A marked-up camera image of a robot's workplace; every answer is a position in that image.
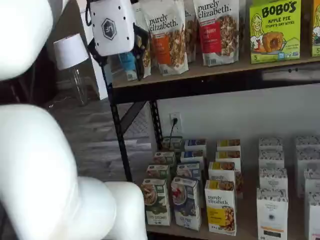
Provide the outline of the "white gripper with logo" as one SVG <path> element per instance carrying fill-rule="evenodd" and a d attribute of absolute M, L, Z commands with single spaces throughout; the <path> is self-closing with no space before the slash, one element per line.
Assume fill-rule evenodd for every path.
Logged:
<path fill-rule="evenodd" d="M 129 0 L 92 0 L 89 3 L 93 38 L 87 48 L 103 67 L 111 55 L 132 52 L 137 80 L 145 74 L 143 56 L 148 45 L 148 32 L 135 24 Z"/>

